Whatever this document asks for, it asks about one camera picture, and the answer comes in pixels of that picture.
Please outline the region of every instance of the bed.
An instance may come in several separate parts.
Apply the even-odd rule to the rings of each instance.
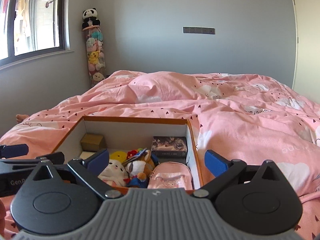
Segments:
[[[118,71],[83,95],[33,114],[0,144],[28,144],[23,158],[47,154],[83,115],[188,119],[205,183],[213,179],[204,167],[207,149],[254,165],[273,159],[303,203],[296,232],[304,239],[320,233],[320,105],[273,78]],[[2,199],[6,239],[17,232],[11,200]]]

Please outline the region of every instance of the door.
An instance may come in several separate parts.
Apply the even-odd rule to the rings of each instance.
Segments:
[[[298,34],[293,90],[320,104],[320,0],[294,0]]]

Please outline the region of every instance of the gray wall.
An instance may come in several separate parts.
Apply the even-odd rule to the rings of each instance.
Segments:
[[[33,114],[89,88],[82,12],[90,0],[69,0],[70,48],[75,52],[45,57],[0,70],[0,136],[15,125],[16,114]]]
[[[292,86],[292,0],[98,0],[109,73],[259,73]],[[183,34],[183,26],[216,35]]]

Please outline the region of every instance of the wall socket panel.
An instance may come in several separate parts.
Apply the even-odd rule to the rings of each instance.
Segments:
[[[205,27],[183,27],[183,33],[216,34],[216,29]]]

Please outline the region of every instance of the window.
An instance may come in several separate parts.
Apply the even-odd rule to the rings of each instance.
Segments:
[[[65,49],[64,0],[0,0],[0,66]]]

